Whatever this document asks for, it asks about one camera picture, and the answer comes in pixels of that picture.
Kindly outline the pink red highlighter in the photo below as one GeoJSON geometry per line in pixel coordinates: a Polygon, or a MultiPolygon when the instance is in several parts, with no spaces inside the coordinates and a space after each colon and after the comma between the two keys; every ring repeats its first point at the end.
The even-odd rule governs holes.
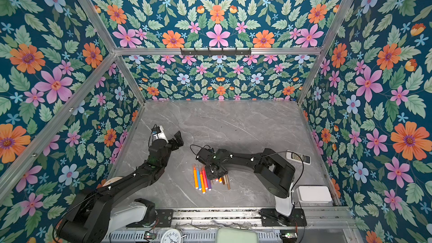
{"type": "Polygon", "coordinates": [[[202,173],[202,177],[203,177],[204,187],[206,190],[208,190],[208,180],[207,180],[207,175],[206,175],[204,166],[201,169],[201,173],[202,173]]]}

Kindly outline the purple highlighter pen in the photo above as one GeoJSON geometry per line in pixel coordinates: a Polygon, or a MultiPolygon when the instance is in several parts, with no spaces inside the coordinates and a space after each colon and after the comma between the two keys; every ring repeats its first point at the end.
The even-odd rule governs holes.
{"type": "Polygon", "coordinates": [[[211,180],[209,179],[207,179],[207,187],[209,191],[212,190],[211,180]]]}

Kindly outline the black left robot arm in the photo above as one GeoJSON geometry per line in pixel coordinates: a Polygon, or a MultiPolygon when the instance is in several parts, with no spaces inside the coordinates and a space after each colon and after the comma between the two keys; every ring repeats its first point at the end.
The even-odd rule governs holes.
{"type": "Polygon", "coordinates": [[[58,222],[53,234],[69,243],[100,243],[109,233],[111,211],[140,189],[151,186],[165,172],[171,153],[184,145],[181,132],[166,139],[153,131],[148,159],[134,172],[98,189],[85,189],[58,222]]]}

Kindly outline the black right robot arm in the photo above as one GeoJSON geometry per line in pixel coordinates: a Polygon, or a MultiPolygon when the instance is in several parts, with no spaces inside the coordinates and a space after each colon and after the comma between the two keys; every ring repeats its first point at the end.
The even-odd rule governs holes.
{"type": "Polygon", "coordinates": [[[295,167],[280,153],[265,148],[261,153],[241,154],[226,149],[201,148],[196,154],[210,180],[228,175],[229,171],[253,173],[276,202],[277,216],[291,217],[294,212],[293,192],[295,167]]]}

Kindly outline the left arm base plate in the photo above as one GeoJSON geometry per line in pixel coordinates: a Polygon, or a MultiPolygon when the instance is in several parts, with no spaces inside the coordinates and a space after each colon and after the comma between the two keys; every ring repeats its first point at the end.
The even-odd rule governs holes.
{"type": "Polygon", "coordinates": [[[127,228],[167,228],[170,227],[173,220],[174,210],[172,209],[152,209],[146,213],[144,219],[129,225],[127,228]]]}

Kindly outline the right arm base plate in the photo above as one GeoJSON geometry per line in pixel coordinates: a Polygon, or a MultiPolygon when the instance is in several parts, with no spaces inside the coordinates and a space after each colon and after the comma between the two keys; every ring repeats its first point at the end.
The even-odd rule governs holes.
{"type": "Polygon", "coordinates": [[[258,214],[261,216],[262,226],[264,227],[306,227],[307,221],[304,210],[294,209],[291,216],[287,217],[278,213],[275,208],[261,209],[258,214]]]}

